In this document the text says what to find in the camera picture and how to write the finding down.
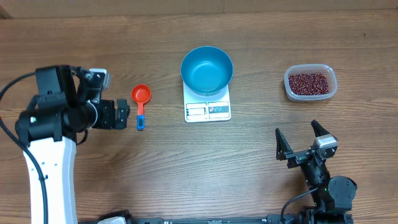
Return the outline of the orange measuring scoop blue handle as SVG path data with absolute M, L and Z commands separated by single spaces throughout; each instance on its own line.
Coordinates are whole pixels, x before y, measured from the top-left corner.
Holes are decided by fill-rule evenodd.
M 136 128 L 143 131 L 145 127 L 144 105 L 151 99 L 152 93 L 145 84 L 136 85 L 131 91 L 131 97 L 137 104 Z

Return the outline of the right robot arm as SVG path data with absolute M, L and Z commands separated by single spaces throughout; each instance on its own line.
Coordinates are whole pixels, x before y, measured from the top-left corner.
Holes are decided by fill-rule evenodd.
M 326 160 L 336 153 L 338 139 L 315 119 L 311 126 L 314 142 L 299 152 L 292 150 L 279 128 L 275 130 L 276 159 L 287 161 L 289 169 L 299 167 L 308 186 L 308 191 L 286 202 L 275 217 L 279 223 L 353 223 L 348 212 L 352 209 L 358 186 L 348 177 L 332 177 L 326 167 Z M 285 210 L 292 202 L 306 195 L 312 197 L 312 206 L 303 207 L 297 214 L 286 214 Z

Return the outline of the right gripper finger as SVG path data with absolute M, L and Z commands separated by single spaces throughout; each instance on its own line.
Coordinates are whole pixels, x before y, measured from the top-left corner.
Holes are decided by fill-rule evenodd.
M 323 126 L 317 121 L 317 120 L 312 120 L 311 121 L 311 126 L 313 128 L 315 137 L 320 137 L 320 136 L 324 136 L 327 134 L 330 134 L 325 128 L 323 128 Z
M 280 161 L 287 160 L 293 150 L 279 128 L 275 130 L 275 137 L 277 142 L 276 159 Z

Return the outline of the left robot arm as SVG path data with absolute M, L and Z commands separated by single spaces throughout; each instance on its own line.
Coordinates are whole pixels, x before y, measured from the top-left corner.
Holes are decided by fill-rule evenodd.
M 70 65 L 38 68 L 38 95 L 16 122 L 27 148 L 32 223 L 77 223 L 74 161 L 78 133 L 124 129 L 130 107 L 125 99 L 104 100 L 110 74 Z

